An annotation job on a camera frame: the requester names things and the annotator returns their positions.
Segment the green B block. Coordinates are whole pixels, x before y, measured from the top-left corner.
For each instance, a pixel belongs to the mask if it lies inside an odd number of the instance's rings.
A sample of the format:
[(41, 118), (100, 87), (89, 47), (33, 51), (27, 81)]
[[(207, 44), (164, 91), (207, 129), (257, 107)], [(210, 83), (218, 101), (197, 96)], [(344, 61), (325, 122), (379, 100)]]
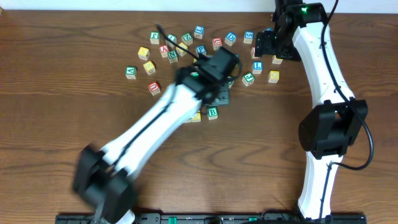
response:
[(216, 106), (208, 107), (207, 108), (207, 115), (209, 120), (217, 119), (218, 118), (218, 109)]

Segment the yellow O block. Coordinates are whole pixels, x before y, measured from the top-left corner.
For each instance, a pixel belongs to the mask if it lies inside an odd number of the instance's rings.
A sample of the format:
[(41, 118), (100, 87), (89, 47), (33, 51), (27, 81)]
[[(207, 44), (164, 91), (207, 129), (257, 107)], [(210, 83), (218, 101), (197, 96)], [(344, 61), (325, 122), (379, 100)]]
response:
[(201, 113), (197, 112), (193, 117), (192, 117), (192, 122), (197, 123), (201, 121)]

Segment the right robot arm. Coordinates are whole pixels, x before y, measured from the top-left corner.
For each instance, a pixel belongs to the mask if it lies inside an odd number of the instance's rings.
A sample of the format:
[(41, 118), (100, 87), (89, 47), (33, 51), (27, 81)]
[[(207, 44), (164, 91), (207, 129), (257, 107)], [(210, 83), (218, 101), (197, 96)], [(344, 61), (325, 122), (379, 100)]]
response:
[[(305, 222), (332, 221), (330, 200), (338, 168), (363, 170), (374, 156), (373, 138), (365, 122), (368, 105), (355, 98), (340, 70), (330, 37), (332, 16), (319, 2), (276, 1), (275, 27), (257, 34), (254, 50), (257, 57), (301, 61), (310, 85), (312, 110), (298, 127), (306, 168), (297, 206)], [(368, 137), (368, 159), (361, 166), (346, 165), (343, 157), (360, 129)]]

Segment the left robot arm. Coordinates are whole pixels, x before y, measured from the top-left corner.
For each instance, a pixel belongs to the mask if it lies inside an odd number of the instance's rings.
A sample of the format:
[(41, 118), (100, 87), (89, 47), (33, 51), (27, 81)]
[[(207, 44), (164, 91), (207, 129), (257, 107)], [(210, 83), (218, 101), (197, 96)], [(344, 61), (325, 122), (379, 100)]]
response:
[(164, 143), (205, 101), (218, 95), (231, 68), (183, 67), (157, 103), (120, 137), (101, 149), (87, 145), (80, 153), (72, 188), (94, 208), (92, 223), (133, 223), (138, 192), (134, 181)]

